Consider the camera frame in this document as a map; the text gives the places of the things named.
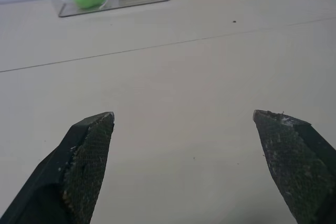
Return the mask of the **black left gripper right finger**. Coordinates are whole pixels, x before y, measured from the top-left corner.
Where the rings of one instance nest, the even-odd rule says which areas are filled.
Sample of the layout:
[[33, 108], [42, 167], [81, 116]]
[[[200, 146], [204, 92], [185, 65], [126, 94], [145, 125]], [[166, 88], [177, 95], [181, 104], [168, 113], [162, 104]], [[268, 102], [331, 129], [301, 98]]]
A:
[[268, 169], [297, 224], [336, 224], [336, 149], [310, 123], [255, 110]]

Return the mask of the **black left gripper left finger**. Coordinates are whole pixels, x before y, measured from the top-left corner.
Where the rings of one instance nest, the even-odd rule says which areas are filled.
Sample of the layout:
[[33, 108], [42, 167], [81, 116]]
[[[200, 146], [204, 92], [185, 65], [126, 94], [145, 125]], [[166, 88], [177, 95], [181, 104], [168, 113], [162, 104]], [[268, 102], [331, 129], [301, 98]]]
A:
[[71, 126], [34, 169], [0, 224], [90, 224], [107, 165], [113, 112]]

